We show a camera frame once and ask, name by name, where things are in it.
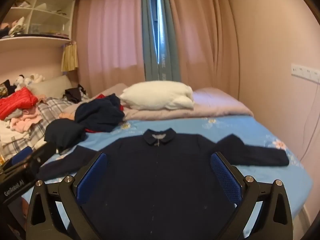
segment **pink blanket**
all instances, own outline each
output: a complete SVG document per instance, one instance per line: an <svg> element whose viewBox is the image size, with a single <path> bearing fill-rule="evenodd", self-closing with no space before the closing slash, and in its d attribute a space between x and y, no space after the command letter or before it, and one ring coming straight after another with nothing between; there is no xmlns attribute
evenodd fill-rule
<svg viewBox="0 0 320 240"><path fill-rule="evenodd" d="M12 118L10 122L10 129L23 133L29 130L31 125L39 123L42 120L40 111L37 106L31 109L22 111L22 115L17 118Z"/></svg>
<svg viewBox="0 0 320 240"><path fill-rule="evenodd" d="M251 115L253 113L232 96L215 88L199 89L193 93L193 110L134 110L124 108L124 120L166 120L176 118L202 118L224 115Z"/></svg>

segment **shelf compartment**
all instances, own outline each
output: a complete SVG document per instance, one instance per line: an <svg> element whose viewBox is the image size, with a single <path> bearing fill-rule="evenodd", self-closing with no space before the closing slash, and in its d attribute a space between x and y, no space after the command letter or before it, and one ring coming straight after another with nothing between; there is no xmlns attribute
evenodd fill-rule
<svg viewBox="0 0 320 240"><path fill-rule="evenodd" d="M28 18L31 11L32 8L12 7L5 16L3 22L12 23L14 21L19 20L21 17L24 17L26 22L26 19Z"/></svg>
<svg viewBox="0 0 320 240"><path fill-rule="evenodd" d="M28 33L63 33L69 34L69 19L47 11L33 10Z"/></svg>
<svg viewBox="0 0 320 240"><path fill-rule="evenodd" d="M74 0L37 0L35 9L49 12L61 10L70 18L73 2Z"/></svg>

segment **power strip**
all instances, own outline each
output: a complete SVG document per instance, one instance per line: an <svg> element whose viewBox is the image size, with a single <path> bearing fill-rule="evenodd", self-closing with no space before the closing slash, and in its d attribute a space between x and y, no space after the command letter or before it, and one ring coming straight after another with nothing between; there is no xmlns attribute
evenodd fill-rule
<svg viewBox="0 0 320 240"><path fill-rule="evenodd" d="M320 70L317 69L292 64L291 75L304 78L315 83L320 83Z"/></svg>

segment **pink wall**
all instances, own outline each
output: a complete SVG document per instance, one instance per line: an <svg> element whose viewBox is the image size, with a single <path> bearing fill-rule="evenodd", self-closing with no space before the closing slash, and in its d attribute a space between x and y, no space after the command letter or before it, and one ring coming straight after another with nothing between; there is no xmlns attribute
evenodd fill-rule
<svg viewBox="0 0 320 240"><path fill-rule="evenodd" d="M320 88L312 106L317 85L291 76L291 64L320 69L320 26L303 0L230 3L240 55L240 100L300 159L320 112ZM306 202L311 221L320 209L319 132L302 160L314 180Z"/></svg>
<svg viewBox="0 0 320 240"><path fill-rule="evenodd" d="M62 48L19 49L0 53L0 82L6 79L13 84L16 77L32 73L46 79L61 76Z"/></svg>

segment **teal curtain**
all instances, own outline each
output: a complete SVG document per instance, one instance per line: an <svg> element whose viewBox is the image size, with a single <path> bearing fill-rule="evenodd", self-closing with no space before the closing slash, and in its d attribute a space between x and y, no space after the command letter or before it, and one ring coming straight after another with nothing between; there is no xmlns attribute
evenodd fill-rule
<svg viewBox="0 0 320 240"><path fill-rule="evenodd" d="M142 0L142 40L146 80L181 81L170 2L158 0L157 7L158 44L155 44L151 2Z"/></svg>
<svg viewBox="0 0 320 240"><path fill-rule="evenodd" d="M142 43L146 81L159 80L150 0L142 0Z"/></svg>

